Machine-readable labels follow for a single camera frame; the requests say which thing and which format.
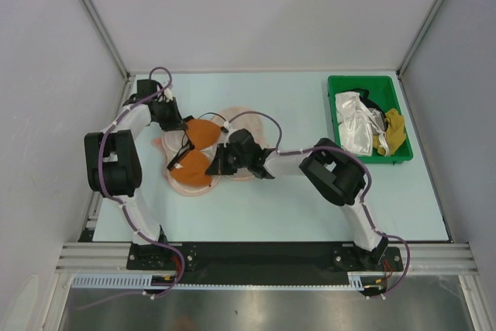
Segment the pink floral mesh laundry bag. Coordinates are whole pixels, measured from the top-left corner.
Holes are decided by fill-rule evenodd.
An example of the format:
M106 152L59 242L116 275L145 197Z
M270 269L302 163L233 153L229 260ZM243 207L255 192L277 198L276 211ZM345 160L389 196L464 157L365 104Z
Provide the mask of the pink floral mesh laundry bag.
M242 106L184 119L185 129L164 132L153 145L164 156L162 173L180 195L197 197L223 178L248 181L250 168L268 148L262 118Z

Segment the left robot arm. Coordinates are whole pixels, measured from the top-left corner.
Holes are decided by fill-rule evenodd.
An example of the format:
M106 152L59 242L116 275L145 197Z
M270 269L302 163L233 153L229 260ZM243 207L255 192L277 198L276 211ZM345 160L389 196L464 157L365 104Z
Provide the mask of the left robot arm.
M161 269L170 263L171 254L179 254L164 234L141 191L143 169L135 140L151 123L162 129L182 130L172 82L162 85L151 78L137 82L136 93L124 103L112 123L101 132L84 137L88 184L92 191L110 201L122 213L132 231L132 243L145 246L144 259Z

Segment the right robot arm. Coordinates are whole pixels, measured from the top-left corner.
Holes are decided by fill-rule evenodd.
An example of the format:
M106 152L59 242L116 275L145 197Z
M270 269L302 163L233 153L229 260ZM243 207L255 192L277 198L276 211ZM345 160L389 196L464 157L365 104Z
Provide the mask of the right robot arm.
M232 176L239 170L248 170L259 179L306 177L327 202L341 208L353 231L359 264L375 270L385 261L388 238L375 225L365 203L370 172L330 139L321 138L310 148L280 151L261 147L248 130L239 129L216 147L205 173Z

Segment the white satin bra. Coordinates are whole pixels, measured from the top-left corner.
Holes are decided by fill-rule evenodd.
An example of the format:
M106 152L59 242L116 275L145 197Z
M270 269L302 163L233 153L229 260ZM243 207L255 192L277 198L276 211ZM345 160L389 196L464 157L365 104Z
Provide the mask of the white satin bra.
M383 132L377 118L373 117L355 91L336 94L335 103L341 147L358 156L371 156L373 135Z

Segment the grey black bra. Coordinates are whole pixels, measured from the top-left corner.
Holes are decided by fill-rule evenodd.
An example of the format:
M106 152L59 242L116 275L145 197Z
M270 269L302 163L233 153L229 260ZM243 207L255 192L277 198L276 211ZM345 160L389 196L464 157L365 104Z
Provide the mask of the grey black bra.
M386 115L381 107L370 100L369 95L370 91L364 88L353 88L352 91L355 91L360 96L360 101L369 109L374 118L377 118L379 127L386 131L388 128L388 123L386 121Z

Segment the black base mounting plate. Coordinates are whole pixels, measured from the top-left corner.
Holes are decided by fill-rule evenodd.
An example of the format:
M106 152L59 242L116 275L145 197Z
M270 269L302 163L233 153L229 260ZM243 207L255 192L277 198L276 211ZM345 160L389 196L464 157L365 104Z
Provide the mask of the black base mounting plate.
M348 242L184 242L166 255L158 247L129 248L126 267L131 271L184 270L193 282L223 284L330 284L352 272L400 273L400 250L388 247L379 264L365 266Z

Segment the mustard yellow garment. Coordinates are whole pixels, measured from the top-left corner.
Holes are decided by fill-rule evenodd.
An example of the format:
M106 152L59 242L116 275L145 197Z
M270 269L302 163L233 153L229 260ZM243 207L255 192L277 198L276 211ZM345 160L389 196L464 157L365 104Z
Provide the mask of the mustard yellow garment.
M374 149L383 157L395 155L398 149L407 140L405 119L397 109L390 109L385 113L387 128L382 133L373 135Z

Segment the left aluminium frame post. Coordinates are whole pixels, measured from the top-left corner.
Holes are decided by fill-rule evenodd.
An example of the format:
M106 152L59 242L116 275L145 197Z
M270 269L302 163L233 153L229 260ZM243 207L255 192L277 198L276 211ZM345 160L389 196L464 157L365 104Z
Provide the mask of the left aluminium frame post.
M103 47L110 56L115 68L119 72L120 76L127 80L129 78L128 69L101 18L93 0L78 0L83 8L85 14L89 18L91 25L93 26L98 38L102 42Z

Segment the aluminium frame post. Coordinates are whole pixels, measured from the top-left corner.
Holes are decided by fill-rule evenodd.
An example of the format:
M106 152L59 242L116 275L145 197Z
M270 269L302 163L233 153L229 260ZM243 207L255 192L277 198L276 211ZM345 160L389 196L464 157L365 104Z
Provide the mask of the aluminium frame post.
M110 56L115 68L119 72L120 76L127 80L129 78L128 69L101 18L93 0L78 0L83 8L85 14L89 18L91 25L93 26L98 38L102 42L103 47Z
M418 53L445 2L446 0L433 0L432 4L430 5L429 10L425 18L423 19L418 32L415 34L413 41L411 42L409 48L407 49L407 52L401 60L398 69L396 70L396 75L399 80L403 78L415 55Z

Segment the aluminium front frame rail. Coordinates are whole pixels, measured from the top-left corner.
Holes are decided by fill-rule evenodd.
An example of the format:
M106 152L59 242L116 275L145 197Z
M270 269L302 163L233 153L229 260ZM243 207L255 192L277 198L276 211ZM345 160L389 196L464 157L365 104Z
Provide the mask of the aluminium front frame rail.
M56 264L57 272L122 273L128 243L66 243ZM477 265L467 243L410 243L411 275L476 275Z

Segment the right aluminium frame post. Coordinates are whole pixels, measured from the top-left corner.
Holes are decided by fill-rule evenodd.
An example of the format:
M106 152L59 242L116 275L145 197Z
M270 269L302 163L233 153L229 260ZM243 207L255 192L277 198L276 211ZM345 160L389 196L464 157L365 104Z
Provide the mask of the right aluminium frame post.
M398 69L396 70L396 75L399 80L403 78L415 55L418 53L445 2L446 0L433 0L432 4L430 5L429 10L425 18L423 19L418 32L415 34L413 41L411 42L409 48L407 49L407 52L401 60Z

